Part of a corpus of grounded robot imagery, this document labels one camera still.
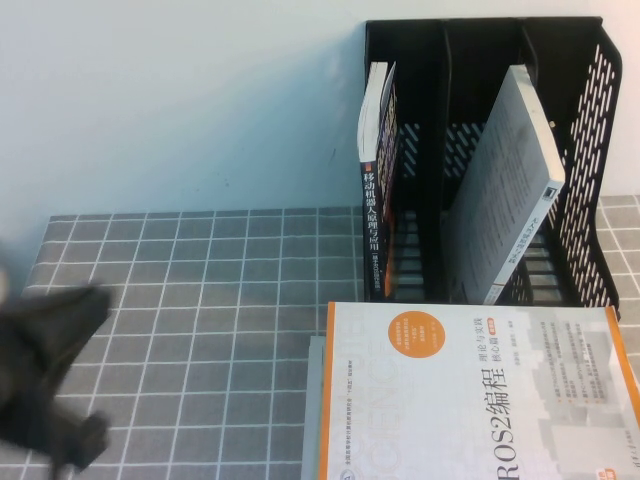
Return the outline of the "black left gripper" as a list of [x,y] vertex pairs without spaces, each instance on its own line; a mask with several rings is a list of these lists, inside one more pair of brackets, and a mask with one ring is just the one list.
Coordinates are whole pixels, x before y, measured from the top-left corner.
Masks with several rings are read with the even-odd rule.
[[[83,299],[99,306],[91,309],[82,324]],[[36,295],[19,304],[21,330],[42,353],[60,353],[79,343],[86,334],[96,334],[110,317],[113,291],[109,286],[90,284],[53,294]]]

